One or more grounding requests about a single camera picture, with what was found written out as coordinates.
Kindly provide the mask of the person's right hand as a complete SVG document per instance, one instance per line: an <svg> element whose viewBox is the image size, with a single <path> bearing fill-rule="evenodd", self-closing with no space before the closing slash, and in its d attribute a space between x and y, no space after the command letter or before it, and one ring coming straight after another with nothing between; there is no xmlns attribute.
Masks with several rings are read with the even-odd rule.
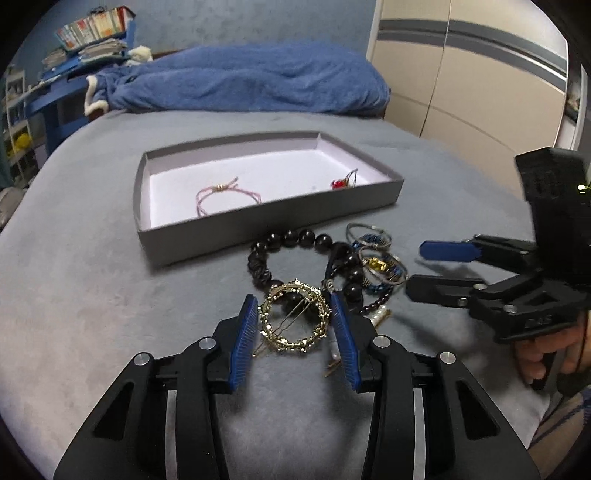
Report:
<svg viewBox="0 0 591 480"><path fill-rule="evenodd" d="M577 324L558 332L513 344L518 371L526 384L543 380L550 368L544 365L547 356L563 352L559 372L565 375L590 369L590 326L586 311L579 313Z"/></svg>

